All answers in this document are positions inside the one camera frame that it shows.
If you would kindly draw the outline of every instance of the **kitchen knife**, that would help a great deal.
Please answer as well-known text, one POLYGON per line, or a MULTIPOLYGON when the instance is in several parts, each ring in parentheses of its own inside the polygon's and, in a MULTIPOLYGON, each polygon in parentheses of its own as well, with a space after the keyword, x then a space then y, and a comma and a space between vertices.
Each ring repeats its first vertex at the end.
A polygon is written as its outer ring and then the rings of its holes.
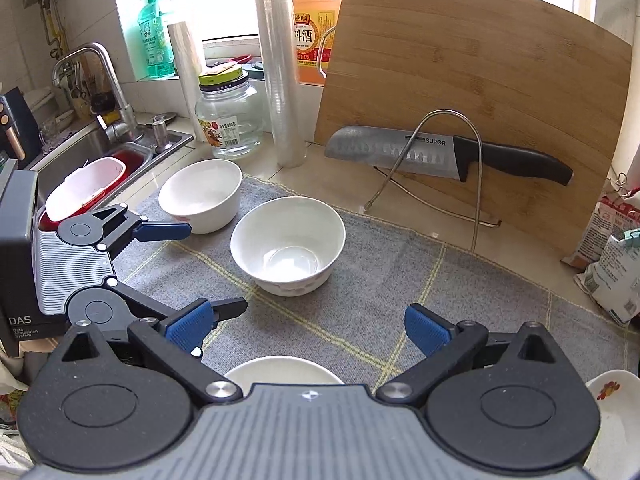
MULTIPOLYGON (((331 136, 324 155, 390 169, 411 134, 405 130, 373 126, 345 126, 331 136)), ((564 162, 529 148, 483 142, 482 158, 484 164, 504 173, 546 178, 563 186, 574 176, 573 170, 564 162)), ((420 134, 399 170, 466 182, 469 165, 477 161, 478 141, 475 139, 420 134)))

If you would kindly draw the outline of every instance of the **stainless steel sink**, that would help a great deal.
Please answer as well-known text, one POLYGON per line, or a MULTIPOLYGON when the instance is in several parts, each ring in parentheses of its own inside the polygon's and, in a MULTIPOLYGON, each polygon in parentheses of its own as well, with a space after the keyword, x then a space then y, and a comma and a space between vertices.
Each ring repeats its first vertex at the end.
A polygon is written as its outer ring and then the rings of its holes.
POLYGON ((151 130, 145 129, 143 137, 136 142, 111 144, 104 130, 96 123, 86 126, 61 146, 62 150, 54 150, 32 168, 38 172, 38 209, 44 206, 51 192, 64 182, 69 174, 103 156, 115 156, 125 163, 129 175, 95 207, 106 204, 139 176, 193 140, 192 135, 171 130, 168 137, 172 142, 171 148, 157 154, 156 140, 151 130))

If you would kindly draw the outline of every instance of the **cutting board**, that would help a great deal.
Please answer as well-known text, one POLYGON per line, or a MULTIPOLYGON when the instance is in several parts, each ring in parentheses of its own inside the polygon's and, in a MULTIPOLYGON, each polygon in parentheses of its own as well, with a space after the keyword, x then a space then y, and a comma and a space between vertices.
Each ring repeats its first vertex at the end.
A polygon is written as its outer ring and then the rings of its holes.
MULTIPOLYGON (((316 142, 348 124, 413 130, 431 110, 458 110, 483 140, 572 167, 567 187, 485 167, 482 210, 574 250, 618 140, 629 44, 541 0, 342 0, 337 25, 316 142)), ((473 136, 447 116, 425 131, 473 136)), ((410 177, 475 205, 476 172, 464 184, 410 177)))

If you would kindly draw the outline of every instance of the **countertop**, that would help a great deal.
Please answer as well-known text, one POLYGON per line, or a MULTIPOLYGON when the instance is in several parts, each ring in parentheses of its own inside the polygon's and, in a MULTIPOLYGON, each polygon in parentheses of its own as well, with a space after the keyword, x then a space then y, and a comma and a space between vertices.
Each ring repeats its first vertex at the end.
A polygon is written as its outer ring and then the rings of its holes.
MULTIPOLYGON (((140 119, 144 120, 146 116, 140 114, 140 119)), ((185 118, 177 118, 170 125, 170 129, 193 133, 191 122, 185 118)), ((194 140, 143 175, 113 202, 126 202, 135 209, 136 205, 161 187, 172 174, 205 158, 212 158, 210 146, 194 140)), ((265 134, 259 150, 238 160, 237 163, 245 174, 279 184, 295 193, 322 200, 351 212, 358 212, 383 179, 376 170, 364 164, 326 158, 324 147, 316 144, 308 146, 306 161, 302 166, 292 169, 281 168, 276 162, 271 134, 265 134)), ((411 192, 428 202, 467 216, 474 214, 471 207, 459 200, 412 180, 403 177, 399 179, 411 192)), ((393 185, 385 188, 369 214, 459 248, 468 249, 471 244, 472 222, 453 218, 424 206, 393 185)), ((593 315, 614 323, 575 285, 575 270, 560 262, 560 258, 566 256, 565 254, 559 254, 555 248, 515 227, 505 223, 496 229, 480 226, 476 253, 548 288, 593 315)), ((549 317, 547 324, 553 323, 549 317)))

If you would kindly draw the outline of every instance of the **soap dispenser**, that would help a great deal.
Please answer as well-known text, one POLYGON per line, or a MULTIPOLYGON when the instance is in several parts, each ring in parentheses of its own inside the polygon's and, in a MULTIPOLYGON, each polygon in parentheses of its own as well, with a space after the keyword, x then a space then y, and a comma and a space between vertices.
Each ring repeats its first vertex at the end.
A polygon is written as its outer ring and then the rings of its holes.
POLYGON ((163 7, 163 0, 147 0, 147 4, 138 14, 140 38, 145 49, 146 72, 151 78, 175 73, 174 53, 166 29, 166 17, 169 12, 163 7))

